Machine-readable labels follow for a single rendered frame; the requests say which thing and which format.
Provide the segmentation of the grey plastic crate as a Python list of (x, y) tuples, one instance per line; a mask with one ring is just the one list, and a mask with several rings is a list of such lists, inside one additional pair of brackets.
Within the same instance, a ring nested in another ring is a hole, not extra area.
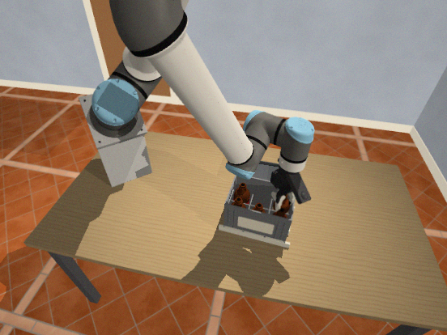
[[(244, 203), (246, 208), (231, 205), (234, 202), (234, 192), (239, 188), (241, 183), (245, 183), (250, 192), (249, 204)], [(224, 203), (224, 225), (242, 231), (248, 231), (254, 234), (286, 241), (287, 234), (292, 224), (295, 200), (292, 204), (293, 208), (291, 207), (292, 215), (290, 211), (291, 219), (289, 219), (289, 214), (286, 214), (287, 218), (273, 215), (273, 213), (277, 211), (272, 210), (275, 200), (271, 196), (271, 193), (277, 193), (278, 190), (279, 189), (274, 187), (269, 180), (255, 177), (251, 177), (249, 180), (243, 178), (239, 179), (229, 190), (227, 199)], [(271, 201), (271, 199), (273, 200)], [(262, 203), (265, 213), (251, 210), (257, 203)]]

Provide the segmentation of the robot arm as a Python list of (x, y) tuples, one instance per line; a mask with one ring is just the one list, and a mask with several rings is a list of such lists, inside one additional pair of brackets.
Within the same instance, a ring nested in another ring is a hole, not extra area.
[(253, 110), (242, 129), (186, 33), (188, 2), (109, 0), (126, 47), (123, 61), (93, 93), (94, 128), (110, 138), (127, 135), (136, 125), (138, 110), (163, 78), (227, 157), (225, 167), (232, 174), (249, 180), (270, 143), (281, 147), (282, 169), (304, 170), (313, 141), (312, 123)]

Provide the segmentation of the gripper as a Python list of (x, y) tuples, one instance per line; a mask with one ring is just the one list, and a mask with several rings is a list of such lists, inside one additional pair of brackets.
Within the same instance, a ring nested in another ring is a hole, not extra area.
[(282, 202), (285, 199), (284, 194), (288, 194), (290, 197), (289, 205), (291, 205), (293, 203), (293, 201), (295, 200), (295, 197), (292, 193), (292, 189), (290, 187), (290, 184), (287, 181), (285, 174), (295, 175), (298, 173), (299, 172), (287, 172), (284, 169), (281, 169), (280, 166), (278, 169), (276, 169), (275, 171), (273, 171), (271, 173), (270, 182), (272, 183), (272, 185), (274, 187), (279, 189), (277, 191), (277, 193), (275, 193), (275, 192), (271, 193), (271, 196), (275, 200), (275, 210), (276, 211), (280, 209), (280, 206), (282, 205)]

